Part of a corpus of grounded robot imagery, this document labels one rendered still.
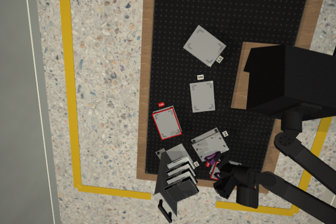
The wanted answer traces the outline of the white microplate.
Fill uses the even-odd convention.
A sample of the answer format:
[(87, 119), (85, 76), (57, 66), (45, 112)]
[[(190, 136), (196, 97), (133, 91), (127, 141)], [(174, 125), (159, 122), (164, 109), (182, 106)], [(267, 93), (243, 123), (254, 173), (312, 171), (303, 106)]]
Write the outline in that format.
[(189, 163), (191, 164), (191, 166), (192, 166), (193, 169), (196, 168), (195, 165), (193, 164), (193, 162), (191, 161), (191, 159), (190, 159), (190, 157), (189, 157), (188, 155), (182, 157), (182, 158), (179, 159), (179, 160), (176, 160), (176, 161), (174, 161), (174, 162), (168, 164), (167, 166), (168, 166), (168, 168), (170, 169), (170, 168), (172, 168), (172, 167), (174, 167), (174, 166), (176, 166), (176, 165), (178, 165), (178, 164), (180, 164), (180, 163), (182, 163), (182, 162), (187, 162), (187, 161), (189, 161)]

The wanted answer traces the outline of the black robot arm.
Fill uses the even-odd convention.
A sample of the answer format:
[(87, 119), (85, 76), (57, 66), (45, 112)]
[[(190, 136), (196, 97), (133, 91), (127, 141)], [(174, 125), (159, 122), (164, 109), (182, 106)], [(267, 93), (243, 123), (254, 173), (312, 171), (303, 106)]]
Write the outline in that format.
[[(306, 114), (322, 111), (322, 106), (297, 103), (268, 115), (281, 120), (281, 130), (275, 138), (275, 147), (289, 156), (321, 184), (336, 195), (336, 171), (311, 153), (296, 137), (302, 133), (302, 118)], [(245, 166), (237, 166), (234, 179), (233, 166), (223, 165), (223, 178), (213, 183), (217, 194), (228, 199), (237, 186), (236, 202), (246, 207), (258, 208), (259, 184), (265, 189), (292, 203), (325, 224), (336, 224), (336, 208), (285, 181), (276, 174), (256, 172)], [(256, 179), (256, 189), (255, 189)], [(240, 182), (247, 183), (241, 184)]]

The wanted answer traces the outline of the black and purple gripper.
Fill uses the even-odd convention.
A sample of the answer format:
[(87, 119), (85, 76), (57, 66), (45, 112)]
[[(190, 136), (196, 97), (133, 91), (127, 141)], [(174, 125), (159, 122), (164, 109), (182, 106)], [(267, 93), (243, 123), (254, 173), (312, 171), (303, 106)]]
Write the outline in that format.
[[(211, 158), (211, 157), (213, 157), (213, 158)], [(211, 158), (211, 159), (208, 159), (208, 158)], [(218, 152), (218, 151), (217, 151), (216, 153), (214, 153), (214, 154), (212, 154), (212, 155), (210, 155), (210, 156), (206, 156), (204, 159), (205, 159), (209, 164), (211, 164), (212, 166), (214, 165), (215, 162), (217, 162), (217, 161), (220, 159), (220, 163), (217, 163), (217, 165), (216, 165), (216, 167), (217, 167), (219, 170), (222, 168), (223, 165), (228, 165), (228, 166), (233, 166), (233, 167), (235, 167), (235, 168), (234, 168), (234, 171), (233, 171), (233, 175), (234, 175), (234, 179), (237, 180), (236, 177), (235, 177), (235, 169), (236, 169), (236, 167), (239, 166), (239, 165), (231, 164), (231, 163), (229, 162), (228, 158), (227, 158), (225, 155), (222, 155), (221, 152)], [(219, 175), (220, 178), (218, 177), (218, 175)], [(221, 174), (220, 172), (215, 173), (214, 176), (215, 176), (218, 180), (220, 180), (220, 179), (223, 178), (223, 176), (222, 176), (222, 174)]]

